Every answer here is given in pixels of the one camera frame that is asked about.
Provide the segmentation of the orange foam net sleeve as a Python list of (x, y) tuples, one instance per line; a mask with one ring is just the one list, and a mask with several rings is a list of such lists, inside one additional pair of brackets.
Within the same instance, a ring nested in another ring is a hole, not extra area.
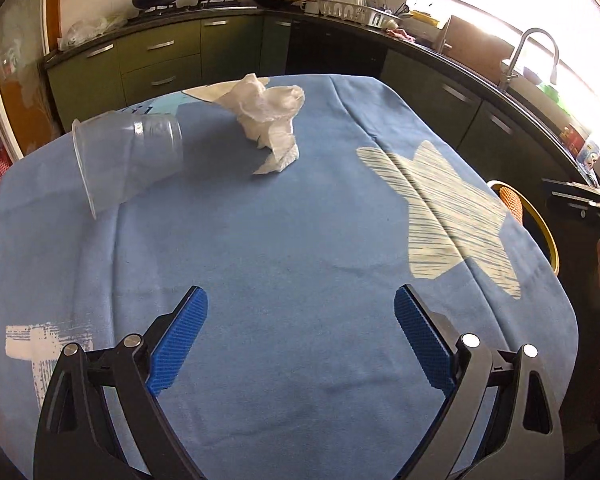
[(510, 211), (512, 216), (520, 224), (524, 223), (524, 206), (518, 194), (506, 185), (503, 185), (498, 190), (498, 196)]

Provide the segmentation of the yellow-rimmed trash bin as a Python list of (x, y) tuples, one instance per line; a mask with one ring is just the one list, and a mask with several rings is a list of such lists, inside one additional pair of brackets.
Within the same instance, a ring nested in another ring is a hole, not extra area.
[(552, 271), (555, 275), (559, 274), (560, 270), (560, 258), (559, 252), (554, 240), (554, 236), (548, 225), (546, 224), (543, 217), (540, 215), (539, 211), (536, 210), (535, 206), (532, 205), (522, 194), (518, 192), (516, 188), (513, 188), (509, 184), (499, 181), (499, 180), (491, 180), (486, 184), (497, 196), (498, 190), (501, 186), (506, 185), (512, 190), (514, 190), (522, 201), (522, 206), (524, 206), (524, 223), (522, 226), (529, 232), (531, 237), (534, 239), (535, 243), (542, 250), (542, 253), (547, 258), (550, 266), (552, 267)]

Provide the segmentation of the green kitchen cabinets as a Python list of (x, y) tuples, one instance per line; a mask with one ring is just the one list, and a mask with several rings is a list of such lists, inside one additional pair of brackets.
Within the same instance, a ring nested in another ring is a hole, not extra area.
[(292, 21), (220, 13), (140, 26), (45, 63), (61, 128), (178, 90), (285, 71)]

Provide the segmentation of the chrome sink faucet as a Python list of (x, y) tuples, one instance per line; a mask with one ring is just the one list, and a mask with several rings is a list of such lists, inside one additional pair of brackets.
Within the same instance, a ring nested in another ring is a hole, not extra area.
[(531, 55), (527, 53), (528, 43), (533, 42), (535, 44), (535, 50), (539, 51), (543, 49), (543, 46), (539, 41), (533, 40), (533, 37), (535, 36), (544, 37), (553, 48), (552, 64), (550, 64), (550, 85), (553, 87), (556, 86), (560, 62), (560, 49), (558, 43), (547, 30), (542, 29), (541, 27), (531, 27), (521, 34), (517, 47), (514, 49), (513, 56), (507, 61), (504, 70), (501, 71), (500, 80), (498, 81), (498, 88), (501, 92), (505, 92), (512, 81), (518, 77), (517, 67), (520, 60), (531, 60)]

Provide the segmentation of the blue patterned tablecloth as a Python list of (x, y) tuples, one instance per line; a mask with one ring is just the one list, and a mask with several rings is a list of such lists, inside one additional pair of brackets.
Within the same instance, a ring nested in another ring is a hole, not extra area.
[(557, 399), (578, 352), (540, 248), (454, 150), (372, 78), (297, 76), (300, 156), (280, 174), (228, 110), (164, 106), (181, 171), (93, 216), (70, 136), (0, 184), (0, 443), (32, 470), (61, 348), (107, 348), (192, 286), (204, 327), (159, 398), (211, 479), (389, 479), (443, 402), (396, 290), (488, 346), (539, 350)]

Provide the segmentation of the clear plastic cup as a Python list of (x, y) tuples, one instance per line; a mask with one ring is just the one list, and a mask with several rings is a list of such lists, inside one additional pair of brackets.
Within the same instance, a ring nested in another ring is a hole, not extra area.
[(183, 136), (171, 114), (113, 110), (71, 130), (74, 154), (93, 217), (119, 206), (183, 167)]

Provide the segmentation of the white dish rack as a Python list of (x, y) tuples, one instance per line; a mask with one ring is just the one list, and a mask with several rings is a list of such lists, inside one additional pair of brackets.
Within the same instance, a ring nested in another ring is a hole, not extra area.
[(317, 4), (317, 13), (326, 18), (355, 23), (377, 29), (395, 29), (400, 18), (389, 12), (366, 6), (366, 0), (311, 0)]

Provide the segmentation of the crumpled white tissue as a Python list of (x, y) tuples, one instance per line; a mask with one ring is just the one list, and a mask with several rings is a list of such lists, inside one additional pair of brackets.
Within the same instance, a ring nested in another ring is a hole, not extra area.
[(215, 100), (235, 115), (248, 140), (270, 150), (255, 176), (279, 174), (299, 158), (294, 118), (305, 100), (296, 84), (268, 88), (255, 74), (246, 75)]

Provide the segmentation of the clear plastic bag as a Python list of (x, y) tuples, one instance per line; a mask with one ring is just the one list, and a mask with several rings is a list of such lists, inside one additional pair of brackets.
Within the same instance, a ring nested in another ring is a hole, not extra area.
[(124, 14), (114, 14), (75, 22), (65, 35), (58, 39), (58, 49), (67, 51), (79, 47), (81, 44), (121, 28), (127, 21)]

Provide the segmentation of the gas stove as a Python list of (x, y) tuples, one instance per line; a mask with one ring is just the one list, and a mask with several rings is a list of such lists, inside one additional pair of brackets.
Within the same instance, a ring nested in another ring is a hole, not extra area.
[(169, 15), (189, 12), (239, 8), (255, 9), (256, 7), (256, 4), (252, 0), (198, 0), (195, 4), (178, 4), (174, 2), (165, 4), (164, 6), (153, 6), (147, 10), (139, 10), (137, 14), (128, 18), (128, 23), (136, 24), (154, 20), (155, 18), (164, 18)]

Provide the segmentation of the glass sliding door frame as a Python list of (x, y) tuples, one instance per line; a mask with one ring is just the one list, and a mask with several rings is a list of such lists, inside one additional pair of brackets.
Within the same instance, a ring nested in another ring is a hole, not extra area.
[(14, 162), (61, 135), (43, 70), (46, 0), (0, 7), (0, 139)]

